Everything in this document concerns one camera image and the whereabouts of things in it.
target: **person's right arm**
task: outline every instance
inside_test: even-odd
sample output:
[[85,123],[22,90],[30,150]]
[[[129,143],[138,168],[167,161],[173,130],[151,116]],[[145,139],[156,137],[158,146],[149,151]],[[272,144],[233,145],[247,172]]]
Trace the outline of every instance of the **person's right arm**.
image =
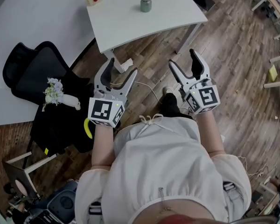
[[210,157],[218,154],[226,154],[213,112],[207,111],[198,114],[196,121],[200,133],[201,144],[209,153]]

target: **jar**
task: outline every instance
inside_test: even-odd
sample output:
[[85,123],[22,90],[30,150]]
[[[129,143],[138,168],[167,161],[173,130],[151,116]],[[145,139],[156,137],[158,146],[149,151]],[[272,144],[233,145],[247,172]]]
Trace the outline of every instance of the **jar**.
[[151,10],[152,2],[151,0],[141,0],[140,9],[142,12],[147,13]]

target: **wooden floor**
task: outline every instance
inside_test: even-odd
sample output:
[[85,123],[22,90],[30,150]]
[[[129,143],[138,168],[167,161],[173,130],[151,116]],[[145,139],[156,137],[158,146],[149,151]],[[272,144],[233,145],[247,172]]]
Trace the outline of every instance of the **wooden floor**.
[[[253,174],[267,163],[265,174],[257,178],[251,176],[252,187],[270,175],[280,177],[280,87],[264,89],[268,82],[269,59],[280,55],[280,41],[275,41],[276,27],[266,15],[256,10],[253,0],[215,0],[216,5],[206,13],[208,22],[201,26],[199,34],[189,48],[202,54],[210,67],[211,77],[216,81],[221,105],[214,110],[216,121],[224,145],[230,154],[246,157],[248,173]],[[175,88],[180,106],[182,103],[178,84],[168,68],[168,60],[175,60],[183,71],[191,74],[189,50],[179,55],[174,53],[187,28],[178,28],[136,40],[115,49],[114,53],[121,62],[132,58],[133,68],[138,68],[136,80],[151,86],[158,98],[162,88],[170,85]],[[92,80],[100,66],[106,61],[95,44],[75,66],[74,72]],[[276,64],[280,79],[280,61]],[[120,83],[128,75],[113,71],[113,82]],[[153,115],[158,112],[159,104],[150,89],[135,84],[128,95],[126,112],[121,128],[139,119],[139,115]],[[0,126],[0,161],[4,155],[16,156],[11,150],[15,135],[9,129],[14,125]],[[23,124],[25,132],[21,136],[21,147],[27,142],[31,123]],[[44,156],[34,145],[37,161]],[[36,189],[48,196],[65,184],[69,178],[77,179],[91,166],[91,154],[80,154],[74,147],[47,163],[32,175]],[[0,164],[0,209],[5,212],[7,197],[2,185],[7,182]]]

